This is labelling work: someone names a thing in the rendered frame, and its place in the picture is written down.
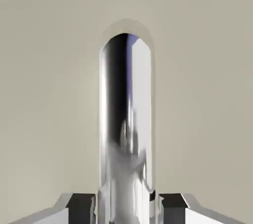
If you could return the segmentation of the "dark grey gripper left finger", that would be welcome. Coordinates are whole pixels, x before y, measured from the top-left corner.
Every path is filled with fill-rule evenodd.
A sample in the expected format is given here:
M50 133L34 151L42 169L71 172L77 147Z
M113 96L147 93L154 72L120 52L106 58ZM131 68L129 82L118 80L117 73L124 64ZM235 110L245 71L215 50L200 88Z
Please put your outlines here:
M94 193L62 193L49 208L9 224L96 224Z

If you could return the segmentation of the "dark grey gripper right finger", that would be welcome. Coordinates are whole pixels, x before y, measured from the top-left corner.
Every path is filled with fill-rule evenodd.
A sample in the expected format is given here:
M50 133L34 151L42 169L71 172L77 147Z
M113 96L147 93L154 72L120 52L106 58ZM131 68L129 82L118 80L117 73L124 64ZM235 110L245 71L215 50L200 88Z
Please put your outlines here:
M190 193L150 193L150 224L245 224L203 207Z

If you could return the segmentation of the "curved shiny metal drawer handle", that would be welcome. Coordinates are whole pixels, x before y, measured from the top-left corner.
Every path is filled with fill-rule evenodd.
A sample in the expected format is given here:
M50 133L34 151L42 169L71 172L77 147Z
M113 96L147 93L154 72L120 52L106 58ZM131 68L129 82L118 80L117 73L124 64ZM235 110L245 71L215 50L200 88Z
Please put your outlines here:
M154 224L155 61L148 29L121 19L99 53L97 224Z

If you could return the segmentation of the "beige painted drawer front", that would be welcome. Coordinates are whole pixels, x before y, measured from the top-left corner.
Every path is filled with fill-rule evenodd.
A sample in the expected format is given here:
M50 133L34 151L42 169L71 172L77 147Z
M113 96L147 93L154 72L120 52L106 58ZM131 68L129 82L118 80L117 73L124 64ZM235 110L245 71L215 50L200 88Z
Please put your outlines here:
M155 48L156 190L253 224L253 0L0 0L0 224L98 187L98 54Z

